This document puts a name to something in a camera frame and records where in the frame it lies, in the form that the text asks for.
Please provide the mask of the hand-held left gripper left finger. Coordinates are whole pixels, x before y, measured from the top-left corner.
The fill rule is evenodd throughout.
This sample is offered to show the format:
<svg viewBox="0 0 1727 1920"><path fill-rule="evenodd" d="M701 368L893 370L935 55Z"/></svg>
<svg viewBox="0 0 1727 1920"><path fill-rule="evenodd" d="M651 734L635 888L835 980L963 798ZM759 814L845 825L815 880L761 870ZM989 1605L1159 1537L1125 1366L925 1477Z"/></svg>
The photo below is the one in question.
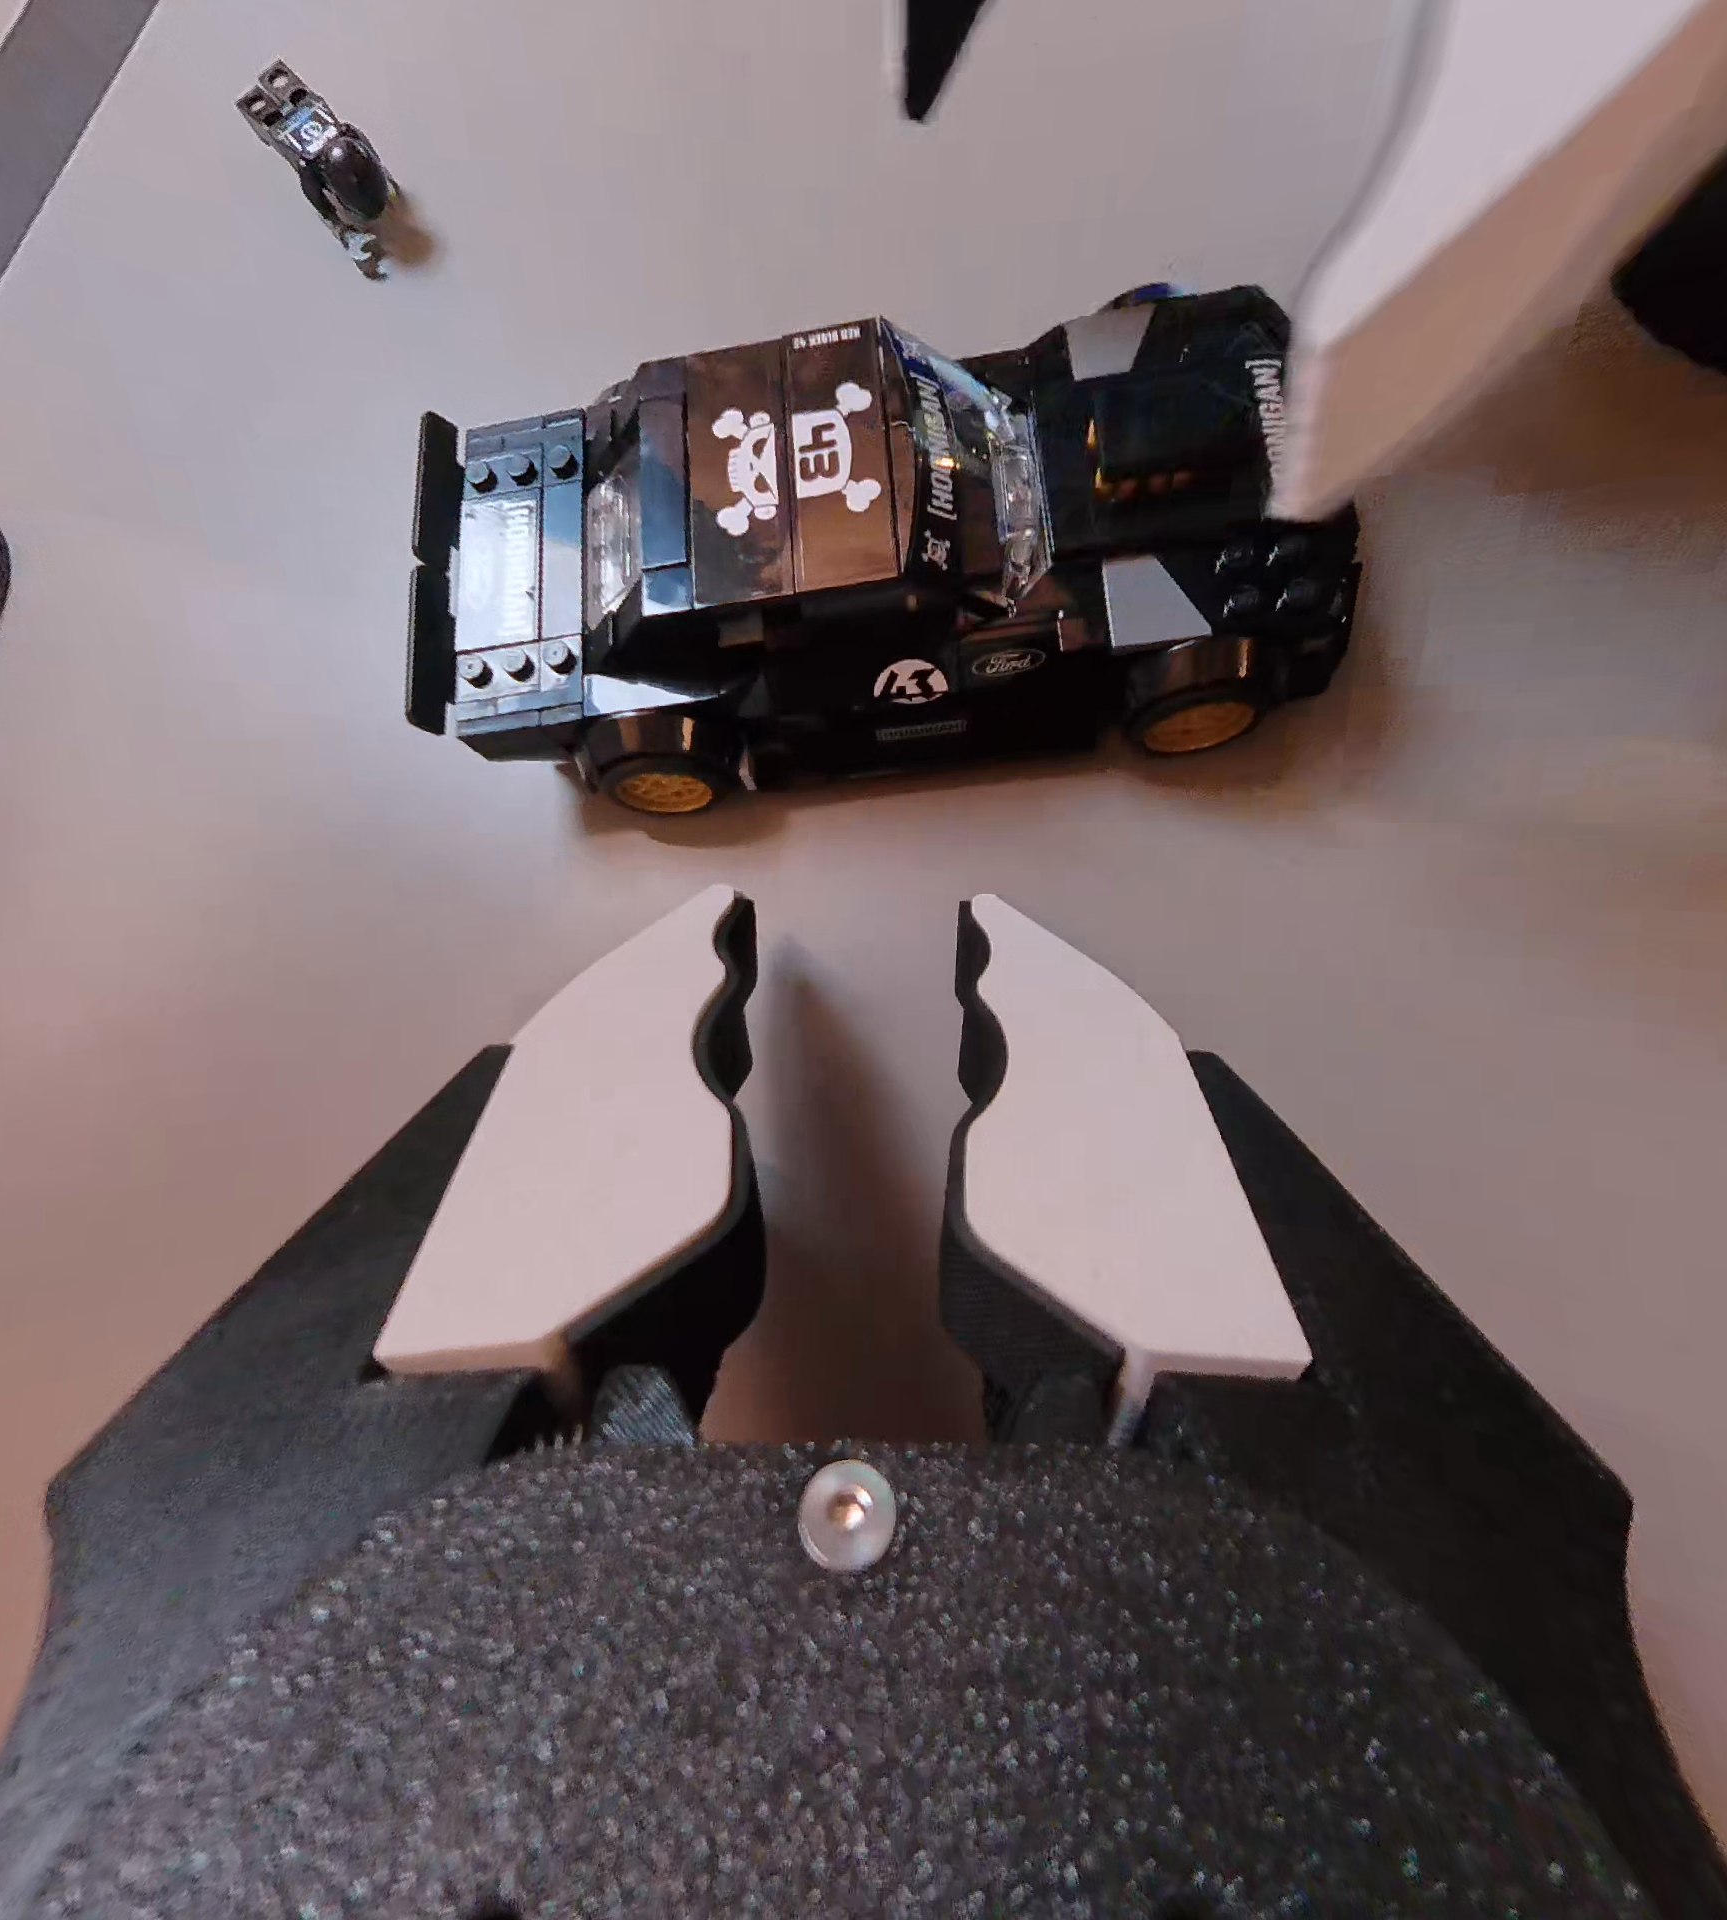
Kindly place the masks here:
<svg viewBox="0 0 1727 1920"><path fill-rule="evenodd" d="M391 1375L523 1372L577 1411L617 1366L703 1411L763 1298L745 1119L753 902L711 883L509 1043L375 1339Z"/></svg>

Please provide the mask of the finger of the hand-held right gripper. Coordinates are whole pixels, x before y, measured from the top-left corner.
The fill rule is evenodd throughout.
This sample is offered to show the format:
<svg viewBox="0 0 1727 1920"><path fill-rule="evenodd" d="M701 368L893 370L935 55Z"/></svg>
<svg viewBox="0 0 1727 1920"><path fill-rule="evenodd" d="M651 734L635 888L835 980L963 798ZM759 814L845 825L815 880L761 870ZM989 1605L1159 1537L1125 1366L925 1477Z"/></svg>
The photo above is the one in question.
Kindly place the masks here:
<svg viewBox="0 0 1727 1920"><path fill-rule="evenodd" d="M903 1L903 116L921 123L963 54L983 1Z"/></svg>
<svg viewBox="0 0 1727 1920"><path fill-rule="evenodd" d="M1289 304L1277 514L1447 426L1727 148L1727 1L1409 3L1373 159Z"/></svg>

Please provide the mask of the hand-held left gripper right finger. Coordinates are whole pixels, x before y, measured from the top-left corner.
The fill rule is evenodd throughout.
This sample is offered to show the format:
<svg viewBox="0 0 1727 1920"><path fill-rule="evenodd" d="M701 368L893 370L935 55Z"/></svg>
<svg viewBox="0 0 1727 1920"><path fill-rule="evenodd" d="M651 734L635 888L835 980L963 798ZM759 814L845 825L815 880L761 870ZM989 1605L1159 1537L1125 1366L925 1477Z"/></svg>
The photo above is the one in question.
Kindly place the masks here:
<svg viewBox="0 0 1727 1920"><path fill-rule="evenodd" d="M1301 1379L1307 1333L1163 1016L993 894L961 904L955 986L945 1327L995 1430L1061 1398L1129 1441L1161 1379Z"/></svg>

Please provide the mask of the small black lego piece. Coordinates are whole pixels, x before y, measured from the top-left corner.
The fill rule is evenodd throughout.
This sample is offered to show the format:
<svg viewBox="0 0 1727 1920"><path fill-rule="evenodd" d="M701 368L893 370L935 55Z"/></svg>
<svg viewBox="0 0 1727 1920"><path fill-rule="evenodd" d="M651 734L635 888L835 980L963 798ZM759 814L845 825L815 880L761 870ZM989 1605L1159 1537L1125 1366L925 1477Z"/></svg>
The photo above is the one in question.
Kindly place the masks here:
<svg viewBox="0 0 1727 1920"><path fill-rule="evenodd" d="M335 113L285 61L273 61L237 97L237 111L291 169L303 199L367 279L383 279L379 229L397 185L369 138Z"/></svg>

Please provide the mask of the black lego car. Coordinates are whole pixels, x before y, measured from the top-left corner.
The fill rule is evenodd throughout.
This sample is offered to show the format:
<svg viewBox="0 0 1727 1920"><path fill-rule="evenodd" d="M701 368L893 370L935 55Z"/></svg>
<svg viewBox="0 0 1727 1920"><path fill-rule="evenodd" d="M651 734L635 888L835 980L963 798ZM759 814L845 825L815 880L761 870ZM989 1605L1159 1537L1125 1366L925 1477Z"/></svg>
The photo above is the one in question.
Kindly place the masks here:
<svg viewBox="0 0 1727 1920"><path fill-rule="evenodd" d="M1239 740L1325 692L1357 515L1273 502L1289 322L1149 284L951 358L867 315L419 423L405 722L639 814Z"/></svg>

